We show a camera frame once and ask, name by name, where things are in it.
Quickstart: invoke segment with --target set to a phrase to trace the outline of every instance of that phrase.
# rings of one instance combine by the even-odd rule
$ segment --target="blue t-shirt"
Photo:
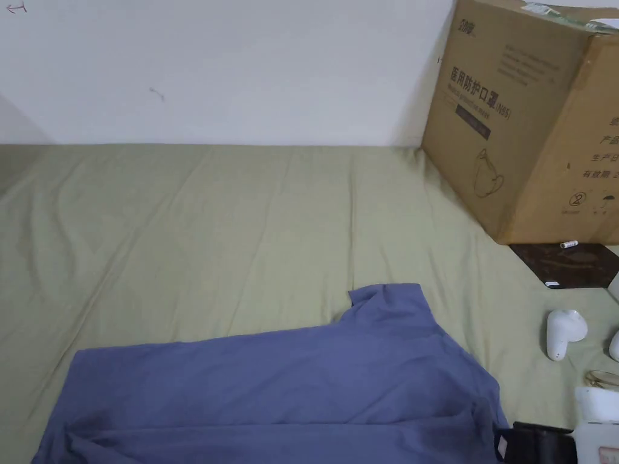
[[[35,463],[495,463],[499,386],[416,284],[324,327],[76,353]]]

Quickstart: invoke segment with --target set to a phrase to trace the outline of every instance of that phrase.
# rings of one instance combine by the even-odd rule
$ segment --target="cardboard box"
[[[619,243],[619,30],[460,0],[422,147],[497,242]]]

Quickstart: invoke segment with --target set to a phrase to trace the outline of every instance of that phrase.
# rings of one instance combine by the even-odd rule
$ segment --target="white object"
[[[561,243],[561,248],[572,248],[573,246],[578,245],[578,240],[571,240],[569,242]]]
[[[555,309],[548,315],[546,348],[548,357],[561,361],[568,350],[569,342],[580,342],[587,336],[587,322],[574,309]]]
[[[608,353],[610,354],[611,358],[613,358],[616,362],[619,363],[619,332],[617,332],[613,339],[610,341]]]
[[[578,387],[576,402],[584,422],[619,423],[619,393],[597,387]]]
[[[576,389],[576,401],[582,415],[572,433],[578,462],[619,462],[619,393],[580,387]]]

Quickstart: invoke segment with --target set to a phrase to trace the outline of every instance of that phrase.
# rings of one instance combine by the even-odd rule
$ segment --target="wall mark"
[[[152,93],[156,93],[159,96],[159,98],[161,98],[162,102],[165,101],[165,95],[162,94],[161,92],[158,92],[156,89],[154,89],[152,87],[149,87],[149,91],[152,92]]]
[[[15,10],[24,10],[24,13],[27,13],[28,10],[26,10],[26,7],[24,5],[24,2],[22,1],[22,4],[20,6],[13,6],[11,4],[9,4],[6,9],[9,11],[9,13],[13,13],[15,14]]]

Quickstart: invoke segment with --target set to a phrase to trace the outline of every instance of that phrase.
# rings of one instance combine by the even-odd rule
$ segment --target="white earbud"
[[[610,357],[619,363],[619,332],[615,334],[608,347]]]
[[[561,361],[568,350],[568,343],[580,342],[587,336],[587,330],[587,322],[578,311],[555,309],[548,315],[546,328],[548,357],[553,361]]]

